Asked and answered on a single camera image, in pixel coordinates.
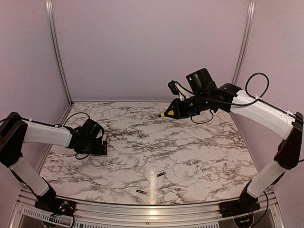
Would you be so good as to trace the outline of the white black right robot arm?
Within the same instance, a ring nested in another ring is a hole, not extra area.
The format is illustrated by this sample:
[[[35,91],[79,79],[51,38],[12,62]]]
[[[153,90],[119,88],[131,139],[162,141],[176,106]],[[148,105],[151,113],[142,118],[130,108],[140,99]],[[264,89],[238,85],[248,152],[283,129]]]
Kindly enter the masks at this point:
[[[233,84],[220,88],[203,85],[189,91],[177,81],[171,81],[168,87],[178,98],[171,102],[161,117],[193,118],[203,111],[220,109],[232,114],[237,122],[259,168],[258,175],[250,180],[235,203],[238,212],[247,212],[268,187],[298,165],[303,144],[304,120],[301,113],[279,109]]]

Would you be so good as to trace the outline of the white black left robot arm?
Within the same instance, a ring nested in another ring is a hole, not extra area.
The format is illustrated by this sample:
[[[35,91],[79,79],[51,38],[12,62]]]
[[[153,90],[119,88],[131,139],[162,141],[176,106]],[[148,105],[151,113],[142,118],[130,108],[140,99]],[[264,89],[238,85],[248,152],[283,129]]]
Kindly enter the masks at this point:
[[[27,100],[8,99],[0,100],[0,116],[5,118],[10,112],[18,112],[22,117],[32,117],[46,123],[59,123],[70,113],[70,105],[65,99],[59,100]],[[47,153],[47,145],[27,143],[22,151],[27,161],[37,170],[43,163]],[[15,201],[17,200],[21,184],[13,177],[9,169],[0,166],[0,214],[10,216]]]

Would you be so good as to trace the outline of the yellow handled screwdriver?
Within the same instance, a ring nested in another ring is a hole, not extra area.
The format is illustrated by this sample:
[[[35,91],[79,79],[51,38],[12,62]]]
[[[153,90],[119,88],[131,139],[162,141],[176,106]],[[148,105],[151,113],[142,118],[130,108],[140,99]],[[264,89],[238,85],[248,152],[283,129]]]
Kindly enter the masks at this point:
[[[166,111],[164,113],[159,114],[158,117],[159,118],[164,118],[164,117],[173,118],[174,117],[174,111],[173,110]]]

